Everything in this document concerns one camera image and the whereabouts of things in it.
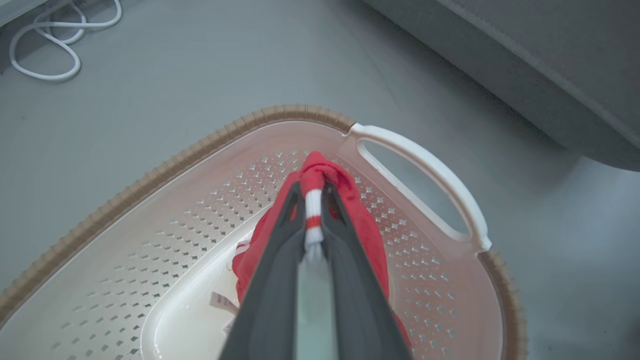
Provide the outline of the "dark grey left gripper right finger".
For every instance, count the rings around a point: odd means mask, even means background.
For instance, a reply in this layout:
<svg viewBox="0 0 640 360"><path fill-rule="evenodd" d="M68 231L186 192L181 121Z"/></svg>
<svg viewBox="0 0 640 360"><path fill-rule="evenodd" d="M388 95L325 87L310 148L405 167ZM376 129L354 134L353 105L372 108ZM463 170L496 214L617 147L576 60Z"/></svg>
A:
<svg viewBox="0 0 640 360"><path fill-rule="evenodd" d="M355 224L333 184L321 196L338 360L413 360Z"/></svg>

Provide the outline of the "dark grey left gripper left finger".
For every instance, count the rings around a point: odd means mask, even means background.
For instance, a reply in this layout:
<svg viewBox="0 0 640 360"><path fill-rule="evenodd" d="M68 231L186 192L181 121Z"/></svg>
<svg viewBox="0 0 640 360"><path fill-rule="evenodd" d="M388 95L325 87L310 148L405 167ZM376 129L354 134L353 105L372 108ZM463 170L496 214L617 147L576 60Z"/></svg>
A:
<svg viewBox="0 0 640 360"><path fill-rule="evenodd" d="M306 201L295 182L275 221L219 360L294 360Z"/></svg>

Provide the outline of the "red white garment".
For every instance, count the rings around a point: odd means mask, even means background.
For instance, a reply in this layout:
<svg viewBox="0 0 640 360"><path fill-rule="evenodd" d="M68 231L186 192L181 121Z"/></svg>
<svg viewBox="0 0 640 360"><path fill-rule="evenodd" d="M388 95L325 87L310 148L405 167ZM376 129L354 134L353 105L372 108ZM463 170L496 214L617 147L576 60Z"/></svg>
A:
<svg viewBox="0 0 640 360"><path fill-rule="evenodd" d="M288 174L274 205L258 221L251 239L237 245L231 268L237 276L238 301L241 306L286 196L295 183L300 184L304 196L306 223L304 255L297 272L294 360L339 360L332 279L329 262L322 248L324 237L321 216L324 186L334 185L338 189L339 196L354 223L359 240L388 301L389 274L382 236L372 214L359 198L360 192L355 179L343 167L329 161L322 153L312 152L302 164L301 170ZM402 321L395 313L394 317L410 350L409 336Z"/></svg>

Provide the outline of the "grey fabric sofa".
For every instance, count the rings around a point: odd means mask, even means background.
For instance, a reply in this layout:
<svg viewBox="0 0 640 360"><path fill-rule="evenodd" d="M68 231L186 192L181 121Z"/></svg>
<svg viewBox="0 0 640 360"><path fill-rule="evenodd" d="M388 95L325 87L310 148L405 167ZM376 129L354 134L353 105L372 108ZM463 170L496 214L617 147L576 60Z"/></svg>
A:
<svg viewBox="0 0 640 360"><path fill-rule="evenodd" d="M362 0L554 141L640 173L640 0Z"/></svg>

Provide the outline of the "beige plastic laundry basket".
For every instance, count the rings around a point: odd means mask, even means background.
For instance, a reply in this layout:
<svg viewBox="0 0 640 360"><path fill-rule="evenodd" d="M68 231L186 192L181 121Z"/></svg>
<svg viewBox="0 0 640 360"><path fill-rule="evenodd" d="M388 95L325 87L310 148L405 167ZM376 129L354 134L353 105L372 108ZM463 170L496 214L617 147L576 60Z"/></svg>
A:
<svg viewBox="0 0 640 360"><path fill-rule="evenodd" d="M73 228L0 295L0 360L219 360L237 246L312 152L375 220L413 360L527 360L521 299L467 187L407 137L311 105L234 121Z"/></svg>

